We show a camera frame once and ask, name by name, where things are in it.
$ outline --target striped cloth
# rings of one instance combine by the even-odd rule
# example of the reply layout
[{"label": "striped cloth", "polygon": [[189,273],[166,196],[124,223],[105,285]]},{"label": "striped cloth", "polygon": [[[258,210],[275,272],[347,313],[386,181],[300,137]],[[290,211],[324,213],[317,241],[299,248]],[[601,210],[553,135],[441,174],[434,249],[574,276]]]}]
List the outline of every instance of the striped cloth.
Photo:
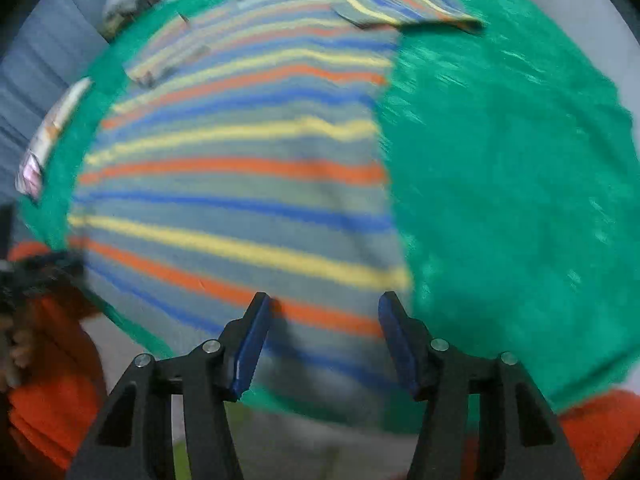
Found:
[{"label": "striped cloth", "polygon": [[279,304],[248,400],[379,426],[398,387],[377,302],[408,305],[411,279],[373,109],[396,27],[423,22],[478,24],[457,0],[232,0],[169,22],[79,177],[92,290],[173,354],[263,290]]}]

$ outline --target green fabric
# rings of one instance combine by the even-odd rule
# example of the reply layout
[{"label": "green fabric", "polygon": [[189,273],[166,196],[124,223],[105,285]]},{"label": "green fabric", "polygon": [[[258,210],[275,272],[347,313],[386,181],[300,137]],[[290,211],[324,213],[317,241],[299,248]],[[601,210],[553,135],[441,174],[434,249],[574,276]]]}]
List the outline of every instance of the green fabric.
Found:
[{"label": "green fabric", "polygon": [[[126,84],[122,64],[176,11],[222,1],[155,9],[94,63],[94,89],[47,167],[42,205],[23,203],[38,238],[64,245],[74,179]],[[620,380],[640,354],[631,119],[612,83],[534,4],[461,1],[484,33],[407,32],[378,107],[414,314],[466,352],[513,351],[565,408]],[[267,392],[247,400],[305,411]],[[399,394],[385,427],[417,429],[419,409]]]},{"label": "green fabric", "polygon": [[187,443],[184,440],[174,444],[174,471],[175,480],[191,480]]}]

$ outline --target orange sleeve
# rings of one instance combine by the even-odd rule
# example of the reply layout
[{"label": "orange sleeve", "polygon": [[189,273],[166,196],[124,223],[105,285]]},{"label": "orange sleeve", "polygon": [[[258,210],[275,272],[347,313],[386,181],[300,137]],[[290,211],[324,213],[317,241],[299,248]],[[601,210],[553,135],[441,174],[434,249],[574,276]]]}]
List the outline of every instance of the orange sleeve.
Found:
[{"label": "orange sleeve", "polygon": [[606,480],[640,434],[640,397],[611,390],[560,418],[585,480]]},{"label": "orange sleeve", "polygon": [[[12,256],[43,251],[41,244],[23,244]],[[70,465],[106,397],[100,356],[78,323],[78,303],[83,301],[70,286],[30,301],[36,354],[28,380],[8,396],[18,445],[28,452],[28,442],[62,470]]]}]

